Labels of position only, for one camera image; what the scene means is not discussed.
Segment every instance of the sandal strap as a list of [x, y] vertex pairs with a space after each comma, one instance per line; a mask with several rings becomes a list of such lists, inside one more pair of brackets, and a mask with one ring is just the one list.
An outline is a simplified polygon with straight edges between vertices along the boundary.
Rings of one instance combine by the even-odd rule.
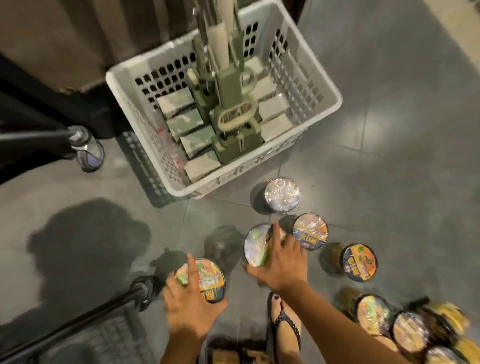
[[299, 330], [297, 329], [297, 326], [294, 324], [292, 319], [285, 313], [285, 311], [283, 309], [282, 309], [282, 311], [280, 311], [280, 314], [278, 315], [278, 317], [276, 318], [276, 320], [274, 322], [275, 334], [278, 330], [278, 326], [280, 326], [280, 323], [282, 321], [288, 322], [288, 324], [292, 328], [293, 332], [295, 333], [295, 336], [297, 337], [297, 342], [298, 342], [298, 345], [299, 345], [299, 351], [301, 351], [301, 340], [300, 340]]

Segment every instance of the basket rim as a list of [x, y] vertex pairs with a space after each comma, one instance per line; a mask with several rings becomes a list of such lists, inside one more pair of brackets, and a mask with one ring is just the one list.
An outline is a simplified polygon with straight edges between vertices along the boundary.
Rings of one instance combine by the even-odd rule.
[[[333, 106], [329, 107], [328, 109], [324, 110], [323, 112], [321, 112], [319, 114], [316, 114], [313, 117], [311, 117], [310, 119], [304, 121], [302, 124], [295, 126], [294, 128], [290, 129], [289, 131], [282, 134], [281, 136], [271, 140], [268, 143], [265, 143], [265, 144], [261, 145], [260, 147], [256, 148], [252, 152], [245, 154], [244, 156], [234, 160], [233, 162], [231, 162], [231, 163], [229, 163], [225, 166], [220, 167], [219, 169], [217, 169], [217, 170], [213, 171], [212, 173], [208, 174], [207, 176], [201, 178], [197, 182], [192, 183], [188, 186], [185, 186], [181, 190], [176, 190], [171, 186], [170, 180], [169, 180], [170, 178], [168, 178], [165, 175], [161, 166], [158, 165], [158, 162], [157, 162], [156, 158], [154, 158], [154, 159], [150, 158], [150, 155], [152, 155], [152, 156], [154, 155], [153, 152], [150, 150], [150, 145], [144, 146], [142, 144], [142, 147], [145, 149], [147, 155], [149, 156], [149, 158], [150, 158], [152, 164], [154, 165], [154, 167], [155, 167], [161, 181], [163, 182], [166, 190], [172, 196], [184, 197], [184, 196], [187, 196], [189, 194], [194, 193], [195, 191], [202, 188], [206, 184], [212, 182], [213, 180], [215, 180], [217, 178], [222, 177], [225, 173], [227, 173], [231, 170], [234, 170], [234, 169], [238, 168], [239, 166], [241, 166], [243, 163], [248, 162], [249, 160], [253, 159], [255, 156], [266, 153], [269, 149], [275, 147], [276, 145], [281, 144], [284, 141], [288, 140], [289, 138], [291, 138], [291, 137], [293, 137], [297, 134], [302, 133], [305, 129], [312, 126], [317, 121], [319, 121], [319, 120], [327, 117], [328, 115], [332, 114], [333, 112], [337, 111], [343, 103], [343, 98], [342, 98], [342, 95], [340, 94], [340, 91], [335, 86], [332, 79], [328, 76], [327, 72], [325, 71], [323, 66], [320, 64], [320, 62], [318, 61], [317, 57], [315, 56], [312, 49], [308, 45], [307, 41], [303, 38], [303, 35], [301, 34], [300, 30], [297, 28], [297, 25], [294, 23], [294, 21], [290, 17], [290, 14], [288, 13], [287, 9], [285, 8], [285, 6], [283, 5], [283, 3], [280, 0], [260, 0], [260, 1], [254, 2], [253, 4], [251, 4], [251, 5], [249, 5], [245, 8], [240, 9], [239, 16], [241, 17], [245, 13], [254, 12], [255, 10], [257, 10], [261, 7], [264, 7], [266, 5], [276, 5], [278, 7], [278, 9], [280, 10], [280, 12], [283, 15], [284, 20], [287, 21], [288, 25], [290, 26], [293, 33], [295, 34], [295, 37], [302, 44], [302, 47], [303, 47], [304, 51], [311, 58], [315, 68], [322, 75], [325, 82], [327, 83], [327, 85], [332, 90], [332, 92], [333, 92], [333, 94], [335, 95], [335, 98], [336, 98], [336, 103]], [[173, 49], [173, 48], [175, 48], [175, 46], [177, 44], [183, 44], [185, 42], [185, 39], [193, 38], [197, 33], [198, 33], [198, 29], [194, 29], [191, 32], [189, 32], [189, 33], [187, 33], [187, 34], [185, 34], [185, 35], [183, 35], [183, 36], [181, 36], [177, 39], [171, 40], [171, 41], [161, 45], [160, 47], [157, 47], [155, 49], [152, 49], [148, 52], [142, 53], [142, 54], [137, 55], [135, 57], [132, 57], [129, 60], [126, 60], [126, 61], [124, 61], [122, 63], [119, 63], [116, 66], [113, 66], [112, 68], [110, 68], [105, 75], [105, 79], [106, 79], [107, 85], [109, 86], [110, 90], [112, 91], [113, 95], [115, 96], [115, 99], [117, 99], [117, 100], [120, 99], [122, 101], [125, 101], [126, 99], [128, 99], [127, 96], [125, 95], [125, 93], [123, 92], [120, 84], [118, 83], [117, 79], [115, 78], [115, 73], [117, 71], [123, 70], [123, 69], [125, 69], [125, 67], [129, 67], [130, 65], [138, 64], [139, 62], [143, 62], [146, 57], [150, 57], [150, 56], [154, 56], [154, 55], [159, 54], [159, 53], [163, 53], [166, 49]], [[125, 113], [125, 116], [127, 117], [127, 119], [129, 119], [128, 116], [133, 117], [133, 115], [128, 110], [128, 108], [124, 108], [122, 105], [120, 105], [120, 107], [122, 108], [122, 111]]]

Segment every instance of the forearm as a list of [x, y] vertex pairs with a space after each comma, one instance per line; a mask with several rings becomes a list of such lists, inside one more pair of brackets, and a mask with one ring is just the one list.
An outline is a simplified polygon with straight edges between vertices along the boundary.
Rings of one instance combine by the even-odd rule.
[[171, 334], [160, 364], [193, 364], [202, 343], [203, 339], [190, 333]]
[[280, 296], [303, 322], [328, 364], [408, 363], [316, 294], [307, 282], [280, 292]]

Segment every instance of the person's left hand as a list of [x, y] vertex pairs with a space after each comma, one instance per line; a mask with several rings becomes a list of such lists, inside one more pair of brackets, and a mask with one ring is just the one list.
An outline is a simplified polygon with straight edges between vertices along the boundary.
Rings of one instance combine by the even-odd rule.
[[218, 315], [227, 307], [226, 298], [208, 303], [200, 292], [198, 280], [197, 265], [191, 254], [188, 254], [187, 286], [182, 286], [173, 273], [168, 276], [162, 295], [170, 336], [188, 332], [203, 341]]

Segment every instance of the white plastic basket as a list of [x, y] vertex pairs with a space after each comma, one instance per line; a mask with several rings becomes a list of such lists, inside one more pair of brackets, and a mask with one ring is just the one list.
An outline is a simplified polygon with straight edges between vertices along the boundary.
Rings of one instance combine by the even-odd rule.
[[167, 191], [202, 197], [295, 144], [313, 123], [338, 110], [342, 96], [317, 61], [279, 0], [262, 0], [240, 10], [244, 54], [258, 56], [290, 103], [294, 128], [219, 168], [196, 183], [185, 183], [154, 126], [163, 120], [157, 95], [186, 87], [186, 70], [196, 56], [197, 30], [111, 68], [107, 84], [130, 122]]

